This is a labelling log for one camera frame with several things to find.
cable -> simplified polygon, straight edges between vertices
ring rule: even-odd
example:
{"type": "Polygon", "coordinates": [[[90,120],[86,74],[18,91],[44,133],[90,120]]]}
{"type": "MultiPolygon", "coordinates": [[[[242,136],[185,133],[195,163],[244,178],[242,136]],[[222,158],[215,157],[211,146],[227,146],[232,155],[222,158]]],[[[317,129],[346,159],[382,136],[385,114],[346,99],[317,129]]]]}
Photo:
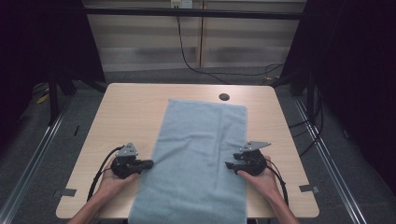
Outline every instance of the cable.
{"type": "Polygon", "coordinates": [[[183,40],[182,40],[182,38],[181,38],[180,17],[177,17],[177,30],[178,30],[178,37],[179,37],[179,40],[180,40],[180,49],[181,49],[181,54],[182,54],[182,56],[183,56],[183,61],[184,61],[184,63],[190,68],[190,70],[192,70],[192,71],[194,71],[194,72],[196,72],[196,73],[199,73],[199,74],[204,74],[204,75],[211,76],[211,77],[213,77],[213,78],[215,78],[215,79],[217,79],[217,80],[219,80],[219,81],[221,81],[221,82],[223,82],[223,83],[225,83],[225,84],[228,84],[228,85],[231,85],[231,84],[230,84],[229,82],[227,82],[227,81],[225,81],[225,80],[219,78],[219,77],[216,77],[215,75],[231,75],[231,76],[257,77],[257,76],[262,76],[262,75],[269,74],[269,73],[271,73],[272,71],[276,70],[280,65],[283,65],[283,63],[269,64],[269,65],[265,66],[264,72],[258,73],[258,74],[241,74],[241,73],[225,73],[225,72],[208,73],[208,72],[199,71],[199,70],[196,70],[196,69],[192,68],[192,67],[189,65],[189,63],[187,62],[187,60],[186,60],[186,55],[185,55],[185,53],[184,53],[184,48],[183,48],[183,40]],[[267,68],[268,68],[269,66],[276,66],[276,67],[273,68],[273,69],[271,69],[270,71],[267,71],[267,68]]]}
{"type": "Polygon", "coordinates": [[[301,136],[301,135],[303,135],[303,134],[305,134],[305,133],[307,133],[307,132],[308,132],[308,130],[306,129],[306,130],[303,131],[302,133],[297,133],[297,134],[294,135],[292,138],[296,138],[296,137],[301,136]]]}
{"type": "Polygon", "coordinates": [[[323,118],[323,108],[321,105],[321,97],[318,95],[318,108],[320,110],[320,129],[318,131],[318,134],[315,136],[314,141],[302,152],[300,153],[300,157],[302,157],[320,138],[320,134],[323,130],[323,123],[324,123],[324,118],[323,118]]]}
{"type": "Polygon", "coordinates": [[[271,83],[271,87],[272,88],[276,88],[278,86],[281,85],[285,85],[291,82],[292,79],[296,78],[297,76],[300,75],[300,72],[303,72],[304,69],[300,69],[300,70],[296,70],[290,73],[290,75],[286,76],[286,77],[281,77],[280,79],[278,79],[277,81],[271,83]]]}
{"type": "MultiPolygon", "coordinates": [[[[318,93],[318,102],[317,102],[317,108],[316,108],[316,111],[315,111],[315,114],[314,114],[314,119],[317,117],[318,113],[320,112],[320,109],[321,109],[321,99],[322,99],[322,97],[319,96],[319,93],[318,93]]],[[[303,120],[303,121],[301,121],[301,122],[298,122],[298,123],[289,125],[289,128],[295,128],[295,127],[298,127],[298,126],[300,126],[300,125],[302,125],[302,124],[305,124],[305,123],[307,123],[307,122],[308,122],[308,120],[305,119],[305,120],[303,120]]]]}
{"type": "Polygon", "coordinates": [[[123,148],[123,146],[122,146],[122,147],[116,147],[116,148],[114,148],[113,150],[111,150],[111,152],[108,153],[108,155],[106,156],[105,160],[103,161],[102,165],[101,165],[100,168],[99,168],[98,173],[96,173],[96,176],[95,176],[95,178],[94,178],[93,181],[92,181],[91,188],[90,188],[90,192],[88,193],[87,201],[89,201],[90,198],[92,197],[93,191],[95,190],[96,184],[97,184],[97,182],[98,182],[99,177],[101,176],[101,174],[102,174],[104,171],[111,169],[111,168],[109,168],[109,169],[105,169],[104,171],[102,171],[102,170],[103,170],[103,167],[106,165],[106,162],[107,162],[108,158],[109,158],[109,157],[111,156],[111,154],[113,154],[115,151],[119,151],[119,150],[122,149],[122,148],[123,148]]]}
{"type": "Polygon", "coordinates": [[[279,170],[277,169],[277,167],[275,166],[275,164],[273,162],[271,162],[270,160],[265,159],[266,161],[269,161],[276,169],[276,171],[270,167],[267,166],[267,168],[274,173],[274,175],[276,176],[276,178],[279,180],[280,183],[280,187],[282,188],[282,192],[283,192],[283,199],[285,200],[285,203],[289,206],[289,196],[288,196],[288,191],[286,190],[286,182],[283,181],[282,176],[280,175],[279,170]]]}

power outlet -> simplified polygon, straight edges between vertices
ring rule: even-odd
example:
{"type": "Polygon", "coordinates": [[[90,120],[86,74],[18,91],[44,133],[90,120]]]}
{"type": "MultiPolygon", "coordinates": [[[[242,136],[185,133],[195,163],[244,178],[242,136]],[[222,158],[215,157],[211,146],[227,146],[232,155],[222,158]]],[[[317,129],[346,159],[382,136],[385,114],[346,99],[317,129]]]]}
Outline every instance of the power outlet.
{"type": "Polygon", "coordinates": [[[181,0],[171,0],[171,8],[181,8],[181,0]]]}
{"type": "Polygon", "coordinates": [[[192,0],[182,0],[181,7],[182,8],[192,8],[192,0]]]}

tabletop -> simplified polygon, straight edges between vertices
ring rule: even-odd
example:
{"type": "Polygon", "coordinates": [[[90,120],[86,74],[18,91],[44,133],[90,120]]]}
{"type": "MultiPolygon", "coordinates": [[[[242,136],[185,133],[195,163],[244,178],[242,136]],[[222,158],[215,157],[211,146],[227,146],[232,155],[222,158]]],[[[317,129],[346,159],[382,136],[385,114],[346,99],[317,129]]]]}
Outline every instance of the tabletop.
{"type": "MultiPolygon", "coordinates": [[[[273,88],[114,83],[107,87],[66,186],[67,189],[76,189],[77,192],[74,197],[62,197],[56,210],[59,218],[71,218],[84,205],[92,179],[112,149],[133,142],[139,152],[139,160],[151,158],[169,99],[245,106],[247,140],[271,143],[271,146],[264,147],[261,151],[263,155],[271,157],[271,161],[287,183],[291,211],[297,217],[318,215],[318,205],[313,193],[300,191],[300,186],[309,183],[273,88]],[[229,100],[220,99],[223,93],[229,96],[229,100]]],[[[100,211],[98,217],[127,218],[138,185],[139,182],[136,181],[123,189],[100,211]]],[[[270,205],[249,184],[247,184],[247,217],[275,217],[270,205]]]]}

hole in table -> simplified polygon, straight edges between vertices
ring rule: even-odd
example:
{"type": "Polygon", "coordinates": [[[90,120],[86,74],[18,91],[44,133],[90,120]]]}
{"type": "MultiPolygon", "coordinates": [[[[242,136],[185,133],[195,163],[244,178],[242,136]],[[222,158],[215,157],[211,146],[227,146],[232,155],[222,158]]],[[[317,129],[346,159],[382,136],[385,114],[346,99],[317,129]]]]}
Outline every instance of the hole in table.
{"type": "Polygon", "coordinates": [[[219,96],[219,98],[220,98],[220,100],[222,100],[222,101],[228,101],[228,100],[230,100],[230,95],[227,94],[227,93],[222,93],[222,94],[219,96]]]}

gray floor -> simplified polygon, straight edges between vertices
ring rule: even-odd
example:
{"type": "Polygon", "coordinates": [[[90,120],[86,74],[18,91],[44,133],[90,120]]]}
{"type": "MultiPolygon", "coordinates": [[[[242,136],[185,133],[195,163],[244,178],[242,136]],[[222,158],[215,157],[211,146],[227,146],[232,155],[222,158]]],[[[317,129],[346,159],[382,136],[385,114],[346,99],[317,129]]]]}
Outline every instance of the gray floor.
{"type": "MultiPolygon", "coordinates": [[[[211,68],[211,72],[233,72],[256,74],[263,68],[211,68]]],[[[279,75],[275,70],[270,77],[279,75]]],[[[217,75],[231,84],[262,84],[263,76],[217,75]]],[[[107,73],[107,82],[155,82],[155,83],[206,83],[223,84],[211,76],[197,74],[188,69],[153,70],[136,72],[107,73]]],[[[77,94],[71,99],[64,113],[63,122],[56,133],[49,151],[41,162],[33,182],[24,196],[12,223],[65,223],[56,217],[55,210],[59,198],[52,197],[56,189],[65,187],[77,160],[78,153],[91,127],[103,94],[90,87],[76,83],[77,94]]],[[[288,86],[276,88],[276,94],[289,125],[302,121],[295,101],[302,97],[292,97],[288,86]]],[[[65,97],[61,95],[61,105],[65,97]]],[[[332,154],[340,173],[355,196],[367,223],[396,223],[396,202],[374,169],[364,160],[353,140],[344,137],[343,126],[324,104],[324,128],[322,138],[332,154]]],[[[49,102],[41,105],[35,99],[21,120],[17,136],[10,142],[7,153],[0,159],[0,204],[3,206],[8,195],[16,186],[19,176],[29,162],[47,129],[49,102]]],[[[292,135],[303,133],[304,125],[291,128],[292,135]]],[[[298,151],[303,151],[312,142],[308,133],[294,138],[298,151]]],[[[353,223],[339,193],[332,182],[317,150],[312,147],[302,162],[312,186],[320,190],[315,195],[320,214],[316,218],[302,219],[303,223],[353,223]]],[[[119,220],[101,220],[101,223],[120,223],[119,220]]]]}

